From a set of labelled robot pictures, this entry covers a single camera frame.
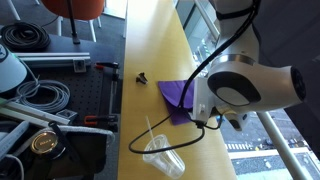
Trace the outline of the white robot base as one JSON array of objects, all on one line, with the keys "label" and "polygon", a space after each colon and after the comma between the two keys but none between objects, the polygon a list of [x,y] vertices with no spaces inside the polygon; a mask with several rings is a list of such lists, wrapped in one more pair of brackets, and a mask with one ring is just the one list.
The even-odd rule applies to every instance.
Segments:
[{"label": "white robot base", "polygon": [[26,67],[4,45],[0,44],[0,93],[17,87],[26,76]]}]

